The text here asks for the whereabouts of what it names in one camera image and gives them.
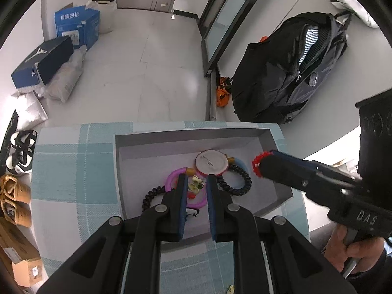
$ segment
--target gray box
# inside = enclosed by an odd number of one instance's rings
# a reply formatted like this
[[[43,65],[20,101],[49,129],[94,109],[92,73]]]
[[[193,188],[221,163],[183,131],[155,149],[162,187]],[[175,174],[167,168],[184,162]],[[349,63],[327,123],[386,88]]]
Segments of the gray box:
[[[139,216],[142,200],[149,190],[163,186],[175,169],[192,168],[195,157],[208,149],[219,150],[246,164],[252,188],[246,195],[232,199],[254,215],[263,216],[293,196],[291,188],[258,178],[252,171],[252,160],[257,155],[264,150],[277,149],[269,129],[205,128],[134,133],[115,136],[114,145],[117,193],[125,219]],[[223,177],[230,186],[243,185],[242,178],[234,173],[227,171]],[[161,200],[162,196],[155,197],[152,205]],[[205,206],[197,217],[187,218],[183,239],[206,238],[210,236],[209,231],[208,207]]]

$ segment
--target blue cardboard box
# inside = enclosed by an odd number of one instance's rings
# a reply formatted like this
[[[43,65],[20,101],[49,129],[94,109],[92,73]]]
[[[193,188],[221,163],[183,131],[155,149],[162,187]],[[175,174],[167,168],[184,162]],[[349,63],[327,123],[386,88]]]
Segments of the blue cardboard box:
[[[38,91],[48,84],[73,52],[72,40],[69,36],[43,42],[11,74],[19,93]]]
[[[85,9],[85,6],[77,6],[57,11],[54,14],[57,36],[71,36],[74,49],[82,45],[87,50],[98,40],[99,35],[99,11]]]

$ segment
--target silver screw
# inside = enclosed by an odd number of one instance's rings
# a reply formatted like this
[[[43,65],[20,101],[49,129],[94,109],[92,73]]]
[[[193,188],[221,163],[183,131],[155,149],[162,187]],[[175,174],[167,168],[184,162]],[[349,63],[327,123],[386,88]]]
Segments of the silver screw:
[[[155,207],[156,212],[165,212],[167,210],[167,206],[160,204]]]
[[[237,211],[240,209],[240,206],[239,206],[239,205],[236,205],[235,203],[230,203],[230,204],[227,206],[227,209],[228,209],[229,211],[231,211],[231,212],[237,212]]]
[[[119,225],[121,223],[121,218],[120,217],[111,217],[109,219],[109,224],[112,225],[113,227],[116,225]]]
[[[282,216],[276,216],[274,218],[274,222],[278,225],[284,225],[286,223],[286,219]]]

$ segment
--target teal and white checkered cloth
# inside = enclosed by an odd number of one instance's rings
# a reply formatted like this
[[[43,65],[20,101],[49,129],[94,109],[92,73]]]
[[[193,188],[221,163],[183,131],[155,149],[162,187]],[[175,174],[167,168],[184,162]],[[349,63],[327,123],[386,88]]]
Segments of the teal and white checkered cloth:
[[[32,215],[48,276],[111,216],[120,215],[114,178],[113,135],[186,128],[269,128],[286,151],[276,124],[247,122],[114,122],[44,128],[33,159]],[[309,237],[302,195],[280,208]],[[234,283],[232,243],[208,240],[161,255],[162,294],[226,293]]]

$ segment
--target tan shoe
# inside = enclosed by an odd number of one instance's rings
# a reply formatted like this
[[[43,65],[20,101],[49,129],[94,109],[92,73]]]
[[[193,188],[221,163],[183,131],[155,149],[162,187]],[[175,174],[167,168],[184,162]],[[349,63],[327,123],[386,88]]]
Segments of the tan shoe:
[[[23,225],[24,227],[31,227],[31,212],[14,201],[8,200],[3,191],[0,193],[1,209],[4,212],[4,217],[7,221],[15,225]]]
[[[30,187],[11,175],[3,175],[0,178],[0,187],[5,196],[12,201],[24,203],[30,203],[31,201]]]

